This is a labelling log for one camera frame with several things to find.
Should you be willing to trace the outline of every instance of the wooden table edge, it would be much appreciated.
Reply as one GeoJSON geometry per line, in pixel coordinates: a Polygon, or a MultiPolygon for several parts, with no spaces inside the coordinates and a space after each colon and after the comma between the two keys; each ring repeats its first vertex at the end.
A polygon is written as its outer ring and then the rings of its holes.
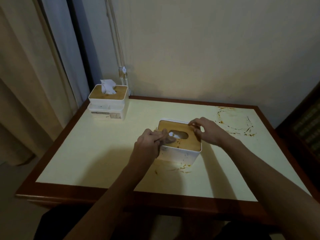
{"type": "MultiPolygon", "coordinates": [[[[240,105],[240,104],[225,104],[214,102],[202,102],[194,100],[156,98],[144,96],[130,96],[130,99],[150,100],[186,104],[209,105],[219,107],[232,107],[254,109],[260,117],[267,130],[274,138],[283,154],[286,156],[302,182],[305,184],[312,196],[319,201],[319,192],[311,183],[310,179],[300,168],[297,161],[290,154],[289,150],[282,143],[275,130],[270,125],[269,121],[263,115],[258,106],[255,105],[240,105]]],[[[73,127],[76,125],[82,114],[89,105],[87,99],[76,114],[72,117],[53,145],[44,154],[26,180],[22,183],[16,192],[16,197],[26,198],[30,201],[57,202],[57,203],[87,203],[93,204],[107,190],[104,188],[83,187],[74,185],[58,185],[48,183],[38,183],[36,180],[48,165],[54,154],[57,152],[63,141],[69,135],[73,127]]],[[[127,204],[128,209],[139,208],[140,210],[152,210],[157,214],[181,215],[181,214],[204,214],[215,215],[218,218],[223,217],[224,220],[247,220],[261,222],[263,224],[274,225],[274,221],[265,212],[258,202],[238,201],[230,199],[204,198],[195,196],[134,192],[130,203],[127,204]]]]}

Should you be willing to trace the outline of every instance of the white wall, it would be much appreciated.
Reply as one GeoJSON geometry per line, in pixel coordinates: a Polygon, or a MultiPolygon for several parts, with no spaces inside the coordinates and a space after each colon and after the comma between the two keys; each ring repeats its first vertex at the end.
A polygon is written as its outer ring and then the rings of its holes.
{"type": "MultiPolygon", "coordinates": [[[[119,82],[104,0],[82,1],[119,82]]],[[[113,2],[135,95],[258,105],[276,127],[319,82],[320,0],[113,2]]]]}

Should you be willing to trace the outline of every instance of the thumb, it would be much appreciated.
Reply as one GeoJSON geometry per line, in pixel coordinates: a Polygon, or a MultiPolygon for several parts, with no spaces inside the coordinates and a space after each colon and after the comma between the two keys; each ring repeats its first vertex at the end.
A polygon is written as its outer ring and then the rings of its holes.
{"type": "Polygon", "coordinates": [[[200,129],[195,128],[193,129],[193,132],[197,138],[201,139],[203,132],[200,129]]]}

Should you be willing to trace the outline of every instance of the tissue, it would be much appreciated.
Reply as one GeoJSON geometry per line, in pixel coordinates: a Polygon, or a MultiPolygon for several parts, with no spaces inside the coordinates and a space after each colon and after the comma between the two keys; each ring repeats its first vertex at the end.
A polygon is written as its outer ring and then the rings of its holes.
{"type": "Polygon", "coordinates": [[[100,80],[101,81],[101,92],[103,94],[116,94],[116,91],[113,88],[116,86],[116,83],[111,79],[100,80]]]}

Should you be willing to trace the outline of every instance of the right hand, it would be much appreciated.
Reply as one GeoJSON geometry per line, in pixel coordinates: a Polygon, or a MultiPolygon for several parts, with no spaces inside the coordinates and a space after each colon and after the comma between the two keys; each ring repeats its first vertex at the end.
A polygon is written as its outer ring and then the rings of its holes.
{"type": "Polygon", "coordinates": [[[190,121],[188,125],[194,127],[193,132],[198,138],[219,147],[222,147],[223,142],[231,137],[228,132],[205,117],[196,118],[190,121]]]}

